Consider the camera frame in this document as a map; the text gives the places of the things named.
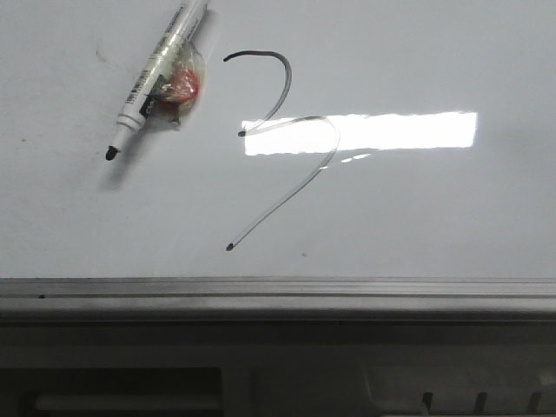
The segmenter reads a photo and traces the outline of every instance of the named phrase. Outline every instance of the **black marker tip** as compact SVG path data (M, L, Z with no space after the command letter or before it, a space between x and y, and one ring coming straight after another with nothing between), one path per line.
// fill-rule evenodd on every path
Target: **black marker tip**
M114 148L113 146L110 146L108 148L108 152L106 152L106 160L107 161L112 161L114 158L116 158L116 155L118 155L119 150Z

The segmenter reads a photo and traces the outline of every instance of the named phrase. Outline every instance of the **candy wrapper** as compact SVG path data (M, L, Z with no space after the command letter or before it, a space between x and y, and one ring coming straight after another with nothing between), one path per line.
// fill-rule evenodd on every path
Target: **candy wrapper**
M151 94L159 104L157 114L170 114L170 121L180 125L180 118L191 110L201 92L204 72L202 55L192 43L186 42L173 64L169 80Z

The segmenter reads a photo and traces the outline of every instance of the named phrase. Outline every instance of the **red candy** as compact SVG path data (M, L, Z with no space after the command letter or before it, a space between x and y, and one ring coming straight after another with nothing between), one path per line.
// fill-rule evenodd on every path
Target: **red candy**
M163 92L159 95L159 99L180 106L199 96L200 89L201 80L199 76L182 63L178 63L169 83L162 88Z

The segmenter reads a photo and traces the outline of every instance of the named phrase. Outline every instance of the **dry erase marker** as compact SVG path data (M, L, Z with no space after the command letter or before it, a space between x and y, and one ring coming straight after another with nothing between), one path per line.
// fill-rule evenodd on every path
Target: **dry erase marker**
M181 47L195 33L208 5L209 0L189 0L183 2L174 15L118 114L116 135L106 153L108 161L113 160L147 122L156 104L152 93L169 80Z

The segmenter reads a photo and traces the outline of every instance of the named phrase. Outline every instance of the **metal ledge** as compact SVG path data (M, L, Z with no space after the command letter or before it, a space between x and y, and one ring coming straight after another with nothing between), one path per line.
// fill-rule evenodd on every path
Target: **metal ledge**
M555 321L556 280L3 279L0 322Z

